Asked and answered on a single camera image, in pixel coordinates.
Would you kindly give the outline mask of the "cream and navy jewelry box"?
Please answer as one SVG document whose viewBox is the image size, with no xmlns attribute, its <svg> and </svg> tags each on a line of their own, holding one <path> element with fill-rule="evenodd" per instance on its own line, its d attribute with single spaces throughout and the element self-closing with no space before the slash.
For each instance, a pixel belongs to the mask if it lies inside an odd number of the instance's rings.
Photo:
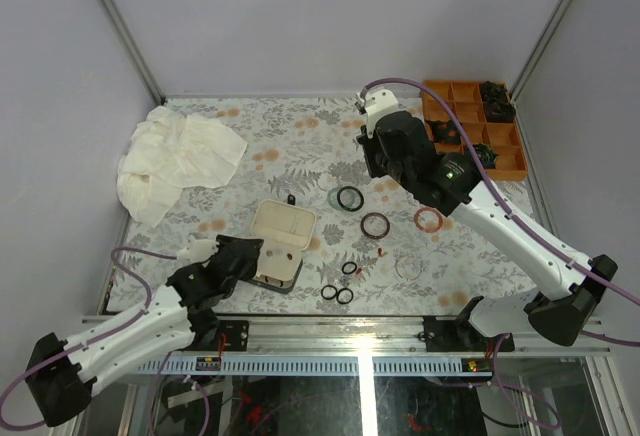
<svg viewBox="0 0 640 436">
<path fill-rule="evenodd" d="M 254 215 L 250 237 L 263 239 L 257 273 L 249 283 L 280 294 L 290 293 L 298 280 L 304 253 L 317 223 L 316 214 L 297 205 L 293 194 L 286 201 L 263 200 Z"/>
</svg>

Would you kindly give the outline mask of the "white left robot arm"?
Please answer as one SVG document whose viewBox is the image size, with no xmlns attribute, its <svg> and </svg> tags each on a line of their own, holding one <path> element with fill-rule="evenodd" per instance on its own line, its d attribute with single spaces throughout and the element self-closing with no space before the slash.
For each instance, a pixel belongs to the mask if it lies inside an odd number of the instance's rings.
<svg viewBox="0 0 640 436">
<path fill-rule="evenodd" d="M 50 333 L 35 345 L 26 384 L 48 427 L 78 416 L 122 376 L 156 357 L 218 349 L 213 308 L 238 282 L 253 278 L 264 242 L 219 235 L 196 239 L 174 260 L 182 267 L 142 303 L 65 339 Z"/>
</svg>

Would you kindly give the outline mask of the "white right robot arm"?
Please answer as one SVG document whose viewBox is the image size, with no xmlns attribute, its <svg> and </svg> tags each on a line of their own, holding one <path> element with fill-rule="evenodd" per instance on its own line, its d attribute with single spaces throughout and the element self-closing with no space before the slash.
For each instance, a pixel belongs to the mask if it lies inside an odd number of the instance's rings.
<svg viewBox="0 0 640 436">
<path fill-rule="evenodd" d="M 368 117 L 357 141 L 371 177 L 391 177 L 420 204 L 471 228 L 535 283 L 528 292 L 469 302 L 455 328 L 463 348 L 478 350 L 491 337 L 527 329 L 559 346 L 574 344 L 605 290 L 583 272 L 611 280 L 617 270 L 613 260 L 570 249 L 509 206 L 469 155 L 437 153 L 424 123 L 407 111 Z"/>
</svg>

